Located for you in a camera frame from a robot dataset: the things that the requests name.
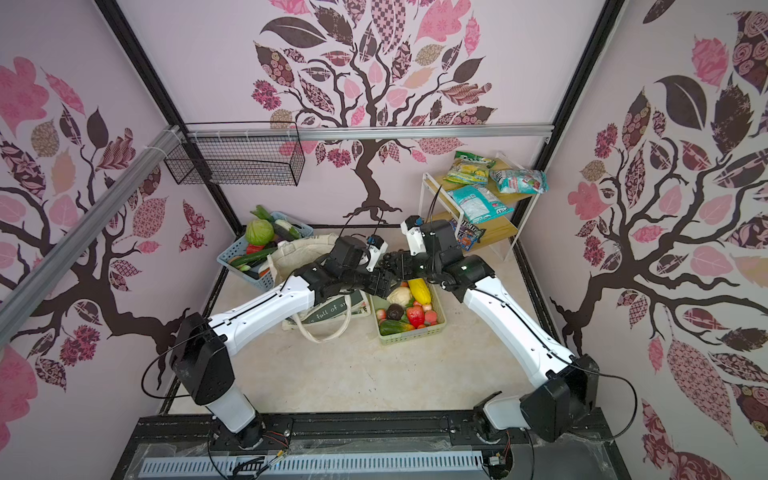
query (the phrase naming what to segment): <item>beige table surface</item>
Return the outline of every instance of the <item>beige table surface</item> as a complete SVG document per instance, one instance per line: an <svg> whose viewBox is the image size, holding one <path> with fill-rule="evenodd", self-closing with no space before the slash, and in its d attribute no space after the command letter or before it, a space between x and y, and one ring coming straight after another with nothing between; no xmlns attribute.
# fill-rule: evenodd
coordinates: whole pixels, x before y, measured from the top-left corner
<svg viewBox="0 0 768 480"><path fill-rule="evenodd" d="M398 229L378 233L390 251L406 247ZM536 318L514 256L503 263L490 247L473 253L491 265L508 292ZM229 275L214 313L259 293L255 286ZM353 319L340 338L315 344L298 330L283 331L277 325L233 358L235 381L261 412L470 409L498 390L531 391L518 361L488 325L452 294L439 294L447 325L436 335L384 346L376 335L375 320L366 317ZM322 328L310 331L322 335ZM207 410L187 397L175 400L170 413Z"/></svg>

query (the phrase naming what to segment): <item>robotic arm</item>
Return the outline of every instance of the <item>robotic arm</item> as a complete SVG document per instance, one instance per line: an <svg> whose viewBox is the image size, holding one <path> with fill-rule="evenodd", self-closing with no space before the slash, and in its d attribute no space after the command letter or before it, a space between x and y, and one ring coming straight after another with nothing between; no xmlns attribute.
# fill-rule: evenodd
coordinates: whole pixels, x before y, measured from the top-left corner
<svg viewBox="0 0 768 480"><path fill-rule="evenodd" d="M403 280L437 283L477 313L520 362L534 386L523 396L492 397L482 409L484 430L533 430L548 441L586 416L597 393L598 366L576 359L552 339L506 291L487 263L464 257L450 224L422 224L412 216L401 225L409 250L386 252L373 235L367 243L340 237L326 258L297 269L284 283L248 303L209 319L193 315L182 324L171 368L198 405L206 406L244 447L261 438L257 411L234 383L230 358L281 320L331 296L363 290L386 297Z"/></svg>

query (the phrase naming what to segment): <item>wallpaper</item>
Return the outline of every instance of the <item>wallpaper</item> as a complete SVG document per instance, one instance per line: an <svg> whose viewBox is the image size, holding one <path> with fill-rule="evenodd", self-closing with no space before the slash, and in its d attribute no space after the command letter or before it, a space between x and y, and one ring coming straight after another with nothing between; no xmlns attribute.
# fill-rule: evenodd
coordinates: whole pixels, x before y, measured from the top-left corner
<svg viewBox="0 0 768 480"><path fill-rule="evenodd" d="M174 2L121 6L185 120L271 120L275 126L295 121L309 129L549 122L602 5L579 3L260 0L221 8L200 2L185 2L184 8ZM157 18L170 23L161 25ZM220 34L223 25L226 35ZM167 31L177 35L169 38ZM194 51L195 62L179 51ZM200 95L211 88L216 95ZM298 188L223 189L243 220L255 204L264 204L310 223L375 223L382 217L398 223L419 205L421 175L444 174L455 150L491 155L500 149L529 164L541 140L304 141ZM281 152L287 160L293 143ZM324 201L307 205L307 197Z"/></svg>
<svg viewBox="0 0 768 480"><path fill-rule="evenodd" d="M767 59L756 2L631 5L523 237L635 478L764 476Z"/></svg>
<svg viewBox="0 0 768 480"><path fill-rule="evenodd" d="M60 15L41 22L41 8ZM2 298L165 123L90 2L16 5L0 32ZM231 240L202 187L178 187L155 168L0 348L4 474L41 478L54 465L58 478L111 474L138 416L157 408L141 373L202 307ZM148 392L164 394L166 370L162 356ZM44 460L30 462L32 450Z"/></svg>

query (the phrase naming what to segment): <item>cabbage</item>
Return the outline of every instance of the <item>cabbage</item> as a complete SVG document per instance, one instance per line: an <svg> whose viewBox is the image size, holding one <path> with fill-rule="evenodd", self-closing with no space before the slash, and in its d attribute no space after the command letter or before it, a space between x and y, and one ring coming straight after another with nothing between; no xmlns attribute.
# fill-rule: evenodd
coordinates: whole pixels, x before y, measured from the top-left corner
<svg viewBox="0 0 768 480"><path fill-rule="evenodd" d="M260 218L253 220L245 229L245 240L251 245L267 245L274 236L272 224Z"/></svg>

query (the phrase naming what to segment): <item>plastic basket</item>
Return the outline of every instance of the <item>plastic basket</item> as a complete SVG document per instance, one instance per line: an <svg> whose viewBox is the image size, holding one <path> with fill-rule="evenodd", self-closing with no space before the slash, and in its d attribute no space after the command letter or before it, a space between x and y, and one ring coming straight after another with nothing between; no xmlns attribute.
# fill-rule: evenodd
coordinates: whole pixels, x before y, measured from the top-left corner
<svg viewBox="0 0 768 480"><path fill-rule="evenodd" d="M393 343L405 342L410 339L417 339L420 336L435 335L440 333L446 325L445 316L442 314L442 304L440 303L440 297L437 296L437 289L430 283L427 284L429 288L429 294L432 295L432 309L437 312L438 319L442 320L442 323L437 325L431 325L423 329L415 329L410 332L393 333L392 335L382 335L379 331L379 321L376 319L375 311L380 308L386 308L389 306L389 302L378 296L372 296L371 302L373 304L373 321L376 325L376 334L379 336L379 341L383 345L391 345Z"/></svg>
<svg viewBox="0 0 768 480"><path fill-rule="evenodd" d="M302 238L311 237L315 233L315 230L309 225L288 217L286 214L280 212L272 212L272 217L275 220L285 220L291 223L299 231ZM246 248L248 248L248 242L246 242L245 237L240 237L237 239L237 241L235 241L235 243L233 243L229 248L222 252L216 258L216 261L224 265L232 274L247 281L248 283L252 283L264 291L272 289L272 287L275 286L275 281L271 272L267 272L261 278L255 279L251 276L247 276L245 273L230 265L230 260L232 260L234 257L245 255Z"/></svg>

